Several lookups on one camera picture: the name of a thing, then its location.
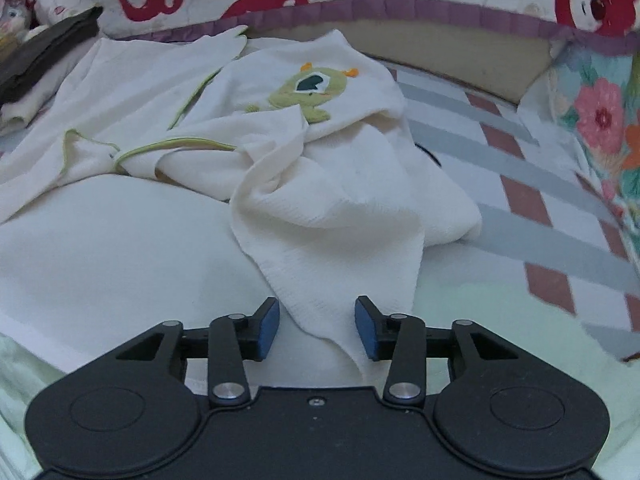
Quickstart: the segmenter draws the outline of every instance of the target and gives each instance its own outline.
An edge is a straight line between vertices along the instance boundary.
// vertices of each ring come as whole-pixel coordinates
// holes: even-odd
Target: plaid sheet
[[[640,351],[640,279],[614,216],[556,168],[510,104],[387,63],[408,100],[414,141],[481,209],[481,236],[428,248],[423,279],[526,288],[576,316],[607,351]]]

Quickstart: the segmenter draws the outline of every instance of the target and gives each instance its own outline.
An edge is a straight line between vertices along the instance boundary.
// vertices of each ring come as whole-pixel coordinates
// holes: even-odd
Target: metal screw
[[[413,383],[396,383],[389,387],[389,393],[396,399],[413,399],[420,395],[420,386]]]
[[[237,399],[244,394],[244,386],[238,383],[220,383],[213,387],[213,394],[219,399]]]
[[[324,406],[326,404],[326,400],[324,400],[322,397],[311,397],[309,399],[309,405],[313,406],[314,408],[319,408],[320,406]]]

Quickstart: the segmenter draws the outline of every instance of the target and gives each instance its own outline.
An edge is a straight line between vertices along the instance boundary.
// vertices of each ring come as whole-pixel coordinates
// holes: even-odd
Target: white cloth
[[[237,45],[234,33],[225,35],[205,40],[212,44],[208,49]],[[478,208],[414,146],[404,98],[386,68],[353,50],[339,32],[228,63],[167,131],[184,94],[214,72],[201,69],[187,90],[178,66],[184,60],[196,68],[199,42],[174,46],[183,50],[162,63],[154,60],[150,75],[152,53],[145,47],[157,45],[128,48],[102,40],[85,78],[67,99],[58,97],[40,125],[47,135],[52,126],[58,129],[48,149],[34,132],[12,153],[8,171],[0,167],[0,182],[8,172],[22,173],[0,185],[0,219],[53,186],[114,171],[114,160],[132,176],[153,179],[160,172],[230,200],[240,247],[296,323],[338,344],[368,378],[371,364],[354,338],[355,298],[367,294],[387,313],[410,312],[423,246],[477,233]],[[321,105],[329,120],[310,126],[297,106],[243,112],[248,104],[265,102],[308,62],[359,72],[343,94]],[[175,96],[172,84],[180,89]],[[100,99],[89,106],[87,94]],[[62,121],[83,137],[62,135]],[[238,148],[197,148],[188,139]],[[31,145],[41,155],[24,168],[20,162]]]
[[[52,66],[31,90],[15,103],[5,103],[0,110],[0,136],[14,131],[14,128],[25,127],[31,123],[42,105],[51,99],[65,77],[78,62],[89,52],[96,38],[81,43]]]
[[[0,226],[0,332],[70,373],[167,319],[200,328],[252,314],[273,292],[229,220],[225,203],[143,179],[55,189]],[[346,354],[284,309],[268,359],[245,367],[252,386],[361,380]],[[187,386],[203,393],[206,378],[204,363],[190,362]]]

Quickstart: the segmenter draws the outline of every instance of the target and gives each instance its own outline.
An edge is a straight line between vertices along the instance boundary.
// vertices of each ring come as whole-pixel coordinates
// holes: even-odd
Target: green trim
[[[75,130],[73,128],[69,129],[63,134],[63,137],[62,137],[62,169],[58,174],[58,178],[64,175],[68,170],[69,158],[68,158],[67,150],[69,148],[69,144],[71,143],[73,136],[79,137],[80,139],[86,140],[87,142],[100,144],[101,146],[111,146],[117,152],[120,151],[120,148],[116,144],[113,144],[112,142],[100,142],[100,140],[90,139],[89,137],[84,136],[83,134],[78,132],[78,130]]]
[[[248,27],[245,26],[244,29],[242,30],[242,32],[240,32],[236,36],[236,38],[238,38],[239,36],[246,36],[245,32],[247,31],[247,29],[248,29]],[[246,48],[246,43],[244,44],[244,47],[238,53],[238,55],[234,56],[231,61],[233,61],[235,59],[238,59],[240,57],[240,55],[242,54],[242,51],[244,51],[245,48]],[[220,67],[213,74],[209,74],[208,76],[206,76],[206,78],[204,78],[202,83],[200,83],[198,85],[198,87],[193,91],[193,93],[191,93],[191,95],[187,99],[187,102],[185,102],[185,104],[178,110],[178,113],[175,115],[174,120],[171,122],[171,124],[169,124],[169,127],[167,128],[168,131],[169,130],[173,130],[176,127],[176,124],[178,124],[180,119],[183,118],[188,113],[189,109],[191,107],[193,107],[195,102],[198,101],[198,99],[201,97],[202,93],[204,92],[204,89],[213,81],[213,78],[215,78],[215,76],[217,76],[220,73],[222,68],[223,67]]]
[[[141,153],[146,152],[154,152],[157,150],[172,150],[174,148],[197,148],[197,147],[205,147],[209,150],[220,150],[222,152],[232,152],[235,150],[235,146],[231,144],[224,144],[223,142],[217,142],[216,140],[204,139],[202,137],[177,137],[175,139],[165,139],[159,140],[158,142],[153,142],[151,144],[147,144],[146,146],[140,146],[139,148],[135,148],[134,150],[130,150],[130,152],[123,153],[117,158],[115,161],[116,166],[119,166],[123,163],[124,160],[131,158],[135,155],[140,155]]]
[[[183,118],[187,114],[189,109],[193,107],[198,99],[200,99],[202,93],[204,92],[204,89],[209,85],[209,83],[213,81],[213,78],[218,75],[220,70],[221,69],[218,69],[213,74],[209,74],[204,79],[204,81],[198,85],[198,87],[191,93],[191,95],[187,99],[187,102],[185,102],[185,104],[178,110],[178,113],[175,115],[174,120],[171,122],[171,124],[169,124],[167,130],[173,130],[175,128],[180,119]]]

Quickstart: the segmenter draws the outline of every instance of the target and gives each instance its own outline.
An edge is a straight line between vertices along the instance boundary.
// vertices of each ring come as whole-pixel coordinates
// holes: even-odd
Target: white blanket
[[[410,312],[422,248],[476,234],[478,208],[414,146],[389,72],[339,32],[231,62],[241,31],[187,46],[100,40],[0,164],[0,221],[46,190],[116,171],[229,200],[240,247],[293,319],[366,378],[354,299]],[[310,87],[292,79],[300,71]],[[290,79],[287,99],[329,100],[268,98]]]

